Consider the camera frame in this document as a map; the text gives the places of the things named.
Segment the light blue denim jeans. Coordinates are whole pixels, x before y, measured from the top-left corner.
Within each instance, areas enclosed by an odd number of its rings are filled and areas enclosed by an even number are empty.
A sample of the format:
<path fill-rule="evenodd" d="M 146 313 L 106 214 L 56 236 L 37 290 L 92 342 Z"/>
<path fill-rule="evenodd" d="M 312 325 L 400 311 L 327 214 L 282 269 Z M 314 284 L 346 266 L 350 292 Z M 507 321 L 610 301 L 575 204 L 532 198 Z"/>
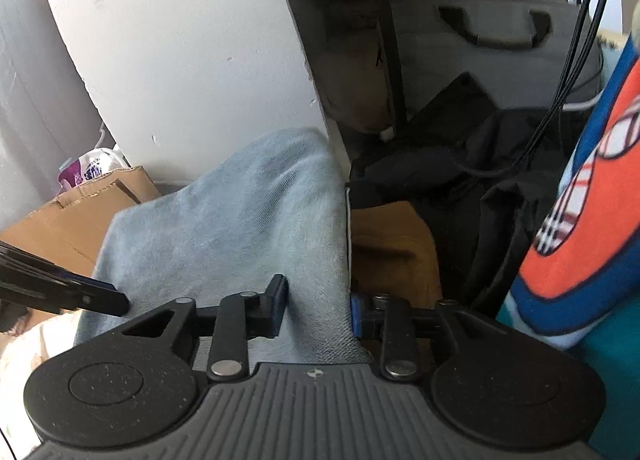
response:
<path fill-rule="evenodd" d="M 326 137 L 273 131 L 189 186 L 117 213 L 93 277 L 124 293 L 137 317 L 178 297 L 207 307 L 260 293 L 282 275 L 280 333 L 250 341 L 250 362 L 365 362 L 350 326 L 347 220 Z"/>

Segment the flattened brown cardboard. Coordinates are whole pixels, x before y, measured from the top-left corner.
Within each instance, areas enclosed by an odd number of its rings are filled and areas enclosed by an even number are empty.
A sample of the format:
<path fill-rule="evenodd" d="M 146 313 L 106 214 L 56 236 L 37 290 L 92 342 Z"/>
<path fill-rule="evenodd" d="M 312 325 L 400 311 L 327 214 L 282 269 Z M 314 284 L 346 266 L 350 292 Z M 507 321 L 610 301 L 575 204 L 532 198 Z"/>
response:
<path fill-rule="evenodd" d="M 91 278 L 114 216 L 159 197 L 143 167 L 119 169 L 59 194 L 3 229 L 1 243 Z M 47 313 L 1 301 L 1 331 L 12 331 L 34 311 Z"/>

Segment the cream bear print bedsheet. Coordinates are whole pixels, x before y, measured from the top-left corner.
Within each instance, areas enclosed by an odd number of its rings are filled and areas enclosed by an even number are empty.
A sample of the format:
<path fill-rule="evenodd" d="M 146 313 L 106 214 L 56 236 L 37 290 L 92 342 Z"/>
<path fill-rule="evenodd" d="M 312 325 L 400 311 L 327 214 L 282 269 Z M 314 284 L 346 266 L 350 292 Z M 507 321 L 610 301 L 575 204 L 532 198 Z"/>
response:
<path fill-rule="evenodd" d="M 74 344 L 81 313 L 43 320 L 6 345 L 1 355 L 1 458 L 24 459 L 40 440 L 27 417 L 23 392 L 35 368 Z"/>

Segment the purple white packaging bag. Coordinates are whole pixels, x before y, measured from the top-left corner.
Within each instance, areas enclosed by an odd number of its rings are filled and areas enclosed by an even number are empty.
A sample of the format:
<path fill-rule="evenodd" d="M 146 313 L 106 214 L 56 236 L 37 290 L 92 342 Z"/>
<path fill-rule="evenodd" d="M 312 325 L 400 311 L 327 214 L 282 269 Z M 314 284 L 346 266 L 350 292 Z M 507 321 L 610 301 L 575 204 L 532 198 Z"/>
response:
<path fill-rule="evenodd" d="M 63 164 L 58 173 L 58 184 L 61 191 L 66 192 L 110 172 L 129 167 L 119 151 L 94 148 L 78 159 Z"/>

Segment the colourful patterned teal garment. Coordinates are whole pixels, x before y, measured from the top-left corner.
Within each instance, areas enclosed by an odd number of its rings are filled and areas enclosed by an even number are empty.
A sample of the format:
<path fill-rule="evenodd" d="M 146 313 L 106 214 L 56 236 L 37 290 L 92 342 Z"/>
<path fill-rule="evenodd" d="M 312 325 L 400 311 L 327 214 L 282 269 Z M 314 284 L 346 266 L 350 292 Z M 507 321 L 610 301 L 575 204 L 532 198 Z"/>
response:
<path fill-rule="evenodd" d="M 606 406 L 590 445 L 639 455 L 639 37 L 630 35 L 498 321 L 599 373 Z"/>

